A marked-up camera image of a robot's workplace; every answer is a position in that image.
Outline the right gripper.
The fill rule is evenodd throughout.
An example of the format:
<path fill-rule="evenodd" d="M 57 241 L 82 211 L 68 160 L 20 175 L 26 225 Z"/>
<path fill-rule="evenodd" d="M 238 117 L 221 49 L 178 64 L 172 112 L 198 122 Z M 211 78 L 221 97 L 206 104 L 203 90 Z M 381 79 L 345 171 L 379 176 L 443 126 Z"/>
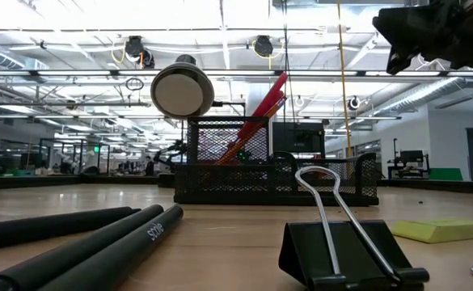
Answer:
<path fill-rule="evenodd" d="M 473 1 L 382 8 L 372 24 L 391 46 L 388 74 L 408 68 L 419 53 L 448 61 L 452 70 L 473 68 Z"/>

